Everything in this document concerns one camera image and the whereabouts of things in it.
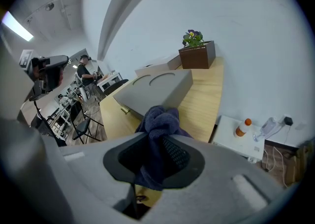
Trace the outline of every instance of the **fluorescent light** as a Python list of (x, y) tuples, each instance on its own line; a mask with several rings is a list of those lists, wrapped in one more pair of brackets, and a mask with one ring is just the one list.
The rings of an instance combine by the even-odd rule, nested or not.
[(30, 41), (33, 38), (33, 35), (30, 34), (23, 26), (21, 26), (10, 12), (7, 12), (4, 15), (2, 22), (26, 41)]

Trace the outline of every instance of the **brown planter box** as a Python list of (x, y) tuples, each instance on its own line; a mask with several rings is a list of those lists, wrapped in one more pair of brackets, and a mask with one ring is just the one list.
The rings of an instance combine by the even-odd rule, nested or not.
[(216, 58), (215, 42), (206, 41), (205, 45), (178, 50), (183, 69), (209, 69)]

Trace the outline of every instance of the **black chair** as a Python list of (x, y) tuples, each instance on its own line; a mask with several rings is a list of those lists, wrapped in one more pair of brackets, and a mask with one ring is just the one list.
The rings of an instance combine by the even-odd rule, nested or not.
[(106, 96), (110, 95), (112, 92), (114, 92), (117, 88), (121, 87), (124, 83), (126, 83), (128, 80), (121, 80), (119, 82), (114, 83), (113, 85), (109, 86), (107, 89), (104, 90), (104, 94)]
[[(82, 122), (80, 122), (76, 126), (74, 124), (74, 120), (77, 118), (77, 116), (79, 115), (80, 111), (82, 111), (84, 120)], [(76, 135), (74, 134), (74, 136), (72, 138), (73, 140), (76, 140), (76, 139), (80, 138), (81, 142), (84, 144), (81, 136), (86, 135), (87, 139), (86, 139), (85, 143), (87, 143), (88, 137), (93, 138), (93, 139), (95, 139), (95, 140), (97, 140), (99, 142), (101, 141), (101, 140), (96, 138), (96, 134), (97, 134), (98, 125), (99, 124), (102, 125), (102, 126), (104, 126), (104, 125), (99, 123), (99, 122), (97, 122), (97, 121), (95, 121), (95, 120), (93, 120), (91, 117), (85, 115), (83, 113), (83, 109), (82, 109), (81, 103), (78, 102), (78, 101), (76, 101), (70, 108), (70, 120), (71, 120), (71, 123), (72, 123), (75, 131), (76, 131)], [(90, 129), (89, 129), (89, 125), (90, 125), (91, 120), (97, 123), (95, 137), (92, 136), (92, 134), (90, 132)]]

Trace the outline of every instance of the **gray box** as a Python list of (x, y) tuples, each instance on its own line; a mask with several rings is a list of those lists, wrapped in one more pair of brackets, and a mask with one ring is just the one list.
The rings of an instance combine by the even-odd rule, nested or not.
[(137, 76), (143, 76), (146, 74), (153, 74), (161, 71), (175, 70), (182, 64), (181, 57), (179, 55), (172, 55), (169, 57), (155, 59), (147, 62), (145, 66), (136, 69)]
[(115, 100), (142, 119), (153, 106), (177, 108), (192, 86), (190, 69), (148, 74), (137, 78), (114, 95)]

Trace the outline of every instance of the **potted plant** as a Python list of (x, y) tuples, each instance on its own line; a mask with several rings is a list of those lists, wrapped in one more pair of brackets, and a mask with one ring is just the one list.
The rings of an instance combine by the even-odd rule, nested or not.
[(208, 69), (216, 57), (214, 41), (204, 41), (201, 32), (188, 30), (183, 36), (184, 47), (179, 51), (184, 69)]

